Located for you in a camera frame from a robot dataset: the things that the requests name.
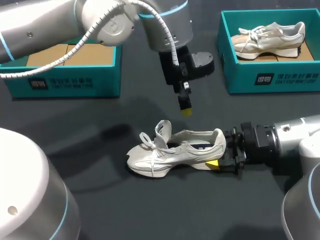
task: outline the white shoelace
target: white shoelace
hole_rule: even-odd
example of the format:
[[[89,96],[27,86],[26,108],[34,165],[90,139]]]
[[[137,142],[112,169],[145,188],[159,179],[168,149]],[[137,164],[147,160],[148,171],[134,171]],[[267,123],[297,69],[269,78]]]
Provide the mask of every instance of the white shoelace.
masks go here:
[[[242,53],[242,51],[248,45],[250,40],[256,41],[256,44],[258,45],[258,39],[260,37],[266,37],[267,36],[267,34],[262,32],[263,28],[264,28],[264,26],[257,26],[256,28],[254,28],[252,30],[246,30],[246,29],[243,29],[243,28],[239,28],[240,34],[248,36],[248,38],[245,41],[245,44],[244,44],[243,48],[241,49],[240,53]]]
[[[154,166],[155,166],[155,160],[157,161],[165,161],[166,159],[161,159],[161,152],[164,153],[168,153],[168,154],[172,154],[174,153],[176,150],[174,148],[170,148],[170,149],[164,149],[164,148],[160,148],[157,147],[153,141],[151,141],[150,137],[144,133],[141,132],[140,133],[140,139],[141,141],[148,147],[152,149],[152,156],[150,156],[150,162],[151,162],[151,173],[152,176],[154,176]]]

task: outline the cable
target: cable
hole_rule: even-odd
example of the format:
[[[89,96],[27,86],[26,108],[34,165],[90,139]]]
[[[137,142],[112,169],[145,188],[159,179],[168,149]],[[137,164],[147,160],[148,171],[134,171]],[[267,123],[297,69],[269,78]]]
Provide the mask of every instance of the cable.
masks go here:
[[[43,72],[46,72],[50,69],[53,69],[55,66],[65,62],[66,60],[70,59],[76,52],[78,52],[88,41],[89,37],[95,32],[96,28],[106,19],[106,17],[115,9],[126,5],[127,3],[130,3],[132,5],[137,5],[140,6],[146,10],[148,10],[154,17],[155,19],[159,22],[159,24],[162,26],[162,29],[170,43],[171,47],[171,54],[172,54],[172,62],[175,66],[179,66],[179,61],[178,61],[178,56],[177,56],[177,50],[176,46],[174,43],[174,39],[168,29],[168,26],[166,25],[165,21],[162,19],[162,17],[157,13],[155,9],[153,9],[149,4],[140,1],[140,0],[125,0],[121,2],[117,2],[114,6],[112,6],[112,10],[108,9],[107,13],[104,13],[103,16],[99,17],[99,19],[89,28],[89,30],[85,33],[85,35],[81,38],[81,40],[75,45],[75,47],[69,51],[66,55],[63,57],[59,58],[58,60],[49,63],[45,66],[42,66],[37,69],[33,69],[30,71],[25,71],[25,72],[19,72],[19,73],[1,73],[0,74],[0,79],[17,79],[17,78],[27,78],[30,76],[34,76],[36,74],[40,74]]]

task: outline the teal shoe box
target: teal shoe box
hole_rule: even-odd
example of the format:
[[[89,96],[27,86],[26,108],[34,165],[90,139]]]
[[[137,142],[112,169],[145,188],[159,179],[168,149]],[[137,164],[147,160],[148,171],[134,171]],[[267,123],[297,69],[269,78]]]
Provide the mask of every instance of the teal shoe box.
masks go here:
[[[239,62],[231,37],[277,22],[305,23],[305,43],[313,61]],[[320,13],[317,9],[222,11],[217,47],[230,94],[320,91]]]
[[[64,44],[76,44],[78,40]],[[115,98],[120,96],[121,89],[122,46],[113,47],[112,57],[112,64],[59,65],[29,78],[4,81],[13,98]],[[36,69],[37,67],[26,66],[28,59],[29,56],[26,56],[1,64],[0,73],[20,73]]]

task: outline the shoe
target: shoe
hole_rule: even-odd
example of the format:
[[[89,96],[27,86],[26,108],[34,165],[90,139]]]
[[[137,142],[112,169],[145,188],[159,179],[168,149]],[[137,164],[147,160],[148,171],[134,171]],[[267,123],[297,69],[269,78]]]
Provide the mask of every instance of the shoe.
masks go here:
[[[274,22],[252,30],[239,28],[239,32],[231,40],[235,54],[240,58],[254,60],[263,53],[296,58],[305,39],[306,26],[303,22],[291,26]]]
[[[180,164],[198,170],[212,170],[206,162],[220,159],[226,150],[226,138],[220,129],[183,130],[171,134],[172,126],[168,120],[161,120],[157,124],[154,141],[142,132],[140,138],[143,143],[127,153],[129,168],[152,178],[162,178]]]

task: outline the black table surface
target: black table surface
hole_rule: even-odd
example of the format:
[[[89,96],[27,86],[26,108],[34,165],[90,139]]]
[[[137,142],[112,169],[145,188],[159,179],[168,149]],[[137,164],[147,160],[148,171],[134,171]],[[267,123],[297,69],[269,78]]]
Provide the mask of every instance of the black table surface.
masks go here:
[[[320,113],[317,93],[227,93],[216,49],[224,3],[212,10],[218,3],[211,2],[190,1],[194,39],[188,46],[213,53],[216,67],[190,83],[191,117],[181,115],[139,22],[123,47],[118,99],[12,100],[0,82],[0,126],[31,138],[53,162],[78,203],[81,240],[286,239],[280,209],[292,180],[263,164],[246,166],[241,177],[181,167],[148,179],[126,169],[126,153],[141,143],[139,133],[153,136],[160,120],[170,120],[175,133]]]

